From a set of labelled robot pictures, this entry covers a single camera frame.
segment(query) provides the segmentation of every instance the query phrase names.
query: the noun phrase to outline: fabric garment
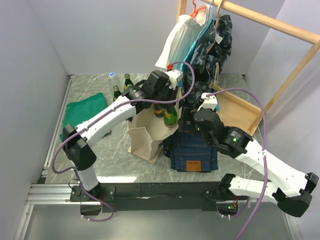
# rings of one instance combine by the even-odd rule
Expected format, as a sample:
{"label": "fabric garment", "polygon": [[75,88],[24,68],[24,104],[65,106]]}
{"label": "fabric garment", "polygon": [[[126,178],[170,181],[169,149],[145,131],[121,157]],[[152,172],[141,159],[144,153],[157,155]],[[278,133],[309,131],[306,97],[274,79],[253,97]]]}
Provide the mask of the fabric garment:
{"label": "fabric garment", "polygon": [[178,172],[209,173],[218,169],[217,150],[207,145],[200,134],[176,132],[163,141],[163,149],[171,168]]}
{"label": "fabric garment", "polygon": [[[208,21],[205,29],[202,30],[202,33],[201,33],[201,32],[199,33],[200,35],[197,37],[197,39],[196,39],[196,40],[193,42],[193,44],[191,45],[191,47],[190,47],[190,49],[189,49],[188,53],[186,54],[186,56],[185,56],[185,58],[184,58],[183,61],[185,61],[185,62],[188,63],[188,64],[191,62],[192,57],[193,57],[193,55],[194,55],[194,53],[195,53],[195,50],[196,50],[196,47],[197,47],[197,44],[198,44],[199,39],[208,32],[208,30],[211,28],[213,22],[214,22],[213,19],[210,19],[210,20]],[[184,73],[184,72],[187,70],[187,68],[188,68],[187,65],[182,64],[181,67],[180,67],[180,71]],[[177,83],[177,86],[178,86],[179,88],[182,87],[182,86],[183,86],[183,81],[182,81],[182,80],[179,81],[179,82]]]}
{"label": "fabric garment", "polygon": [[206,8],[200,10],[195,18],[185,14],[179,16],[179,21],[170,32],[163,51],[155,64],[156,67],[166,70],[170,63],[185,59],[209,17],[207,16],[209,6],[203,6]]}
{"label": "fabric garment", "polygon": [[107,102],[102,92],[82,101],[70,102],[65,109],[62,127],[64,128],[68,124],[76,127],[78,124],[88,121],[106,107]]}
{"label": "fabric garment", "polygon": [[[232,21],[229,15],[220,18],[220,24],[215,30],[215,23],[198,40],[191,66],[195,74],[195,84],[192,92],[186,97],[187,107],[198,108],[202,101],[202,93],[209,93],[209,84],[215,78],[216,63],[219,63],[219,73],[231,55],[232,48]],[[183,94],[190,88],[192,75],[189,69],[183,74]]]}

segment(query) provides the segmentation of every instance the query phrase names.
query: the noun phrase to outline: gray marble surface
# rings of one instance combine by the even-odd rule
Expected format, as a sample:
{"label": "gray marble surface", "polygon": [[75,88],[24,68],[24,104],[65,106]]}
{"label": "gray marble surface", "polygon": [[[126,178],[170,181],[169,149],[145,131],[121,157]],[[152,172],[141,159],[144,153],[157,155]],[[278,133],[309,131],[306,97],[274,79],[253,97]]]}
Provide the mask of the gray marble surface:
{"label": "gray marble surface", "polygon": [[[147,74],[131,74],[134,83],[147,79]],[[124,74],[118,75],[124,82]],[[72,80],[67,103],[84,100],[92,95],[102,92],[108,105],[112,101],[112,92],[107,81],[108,74],[100,75],[76,75]],[[231,87],[245,88],[245,82],[240,74],[223,74],[219,77],[219,86],[227,89]],[[250,101],[248,94],[244,92],[234,92],[240,98]],[[257,130],[254,138],[261,143],[261,135]],[[61,144],[60,139],[55,143],[55,149]],[[262,180],[263,176],[251,168],[238,162],[229,156],[218,153],[218,170],[209,173],[200,172],[177,172],[170,168],[170,159],[160,153],[154,164],[139,158],[128,149],[131,145],[131,139],[128,135],[127,122],[124,121],[116,126],[112,133],[93,147],[97,155],[97,161],[94,164],[98,180],[102,183],[147,183],[147,182],[201,182],[201,181],[220,181],[226,173],[233,173],[243,178]],[[57,156],[55,167],[58,170],[71,166],[70,161],[64,152]],[[66,184],[75,175],[72,171],[57,175],[50,168],[47,174],[46,184]]]}

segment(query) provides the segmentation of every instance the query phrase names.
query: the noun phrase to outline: green towel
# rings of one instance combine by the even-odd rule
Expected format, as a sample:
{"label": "green towel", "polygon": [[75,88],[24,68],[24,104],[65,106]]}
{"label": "green towel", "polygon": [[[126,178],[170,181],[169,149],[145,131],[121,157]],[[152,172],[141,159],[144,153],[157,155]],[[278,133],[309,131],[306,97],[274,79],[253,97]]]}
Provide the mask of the green towel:
{"label": "green towel", "polygon": [[90,96],[82,101],[70,102],[65,109],[62,127],[71,124],[76,127],[85,122],[107,107],[107,102],[102,92]]}

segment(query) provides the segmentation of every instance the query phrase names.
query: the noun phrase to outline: red hanger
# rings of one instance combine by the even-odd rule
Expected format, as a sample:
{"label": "red hanger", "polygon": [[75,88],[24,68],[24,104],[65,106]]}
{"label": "red hanger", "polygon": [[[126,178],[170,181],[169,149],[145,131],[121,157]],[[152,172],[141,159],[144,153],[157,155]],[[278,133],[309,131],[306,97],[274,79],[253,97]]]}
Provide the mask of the red hanger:
{"label": "red hanger", "polygon": [[189,15],[190,17],[195,18],[200,10],[206,9],[206,6],[202,6],[202,7],[199,7],[198,9],[196,9],[197,5],[195,3],[195,0],[192,0],[192,4],[194,5],[194,8],[193,8],[193,12],[190,13],[190,15]]}

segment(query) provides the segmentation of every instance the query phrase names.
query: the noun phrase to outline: leather label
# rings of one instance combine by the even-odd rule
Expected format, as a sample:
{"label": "leather label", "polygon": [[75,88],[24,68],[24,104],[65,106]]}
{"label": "leather label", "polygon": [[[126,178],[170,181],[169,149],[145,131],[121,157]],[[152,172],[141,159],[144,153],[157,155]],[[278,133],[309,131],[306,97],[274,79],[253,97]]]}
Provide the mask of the leather label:
{"label": "leather label", "polygon": [[186,161],[188,172],[201,172],[201,161]]}

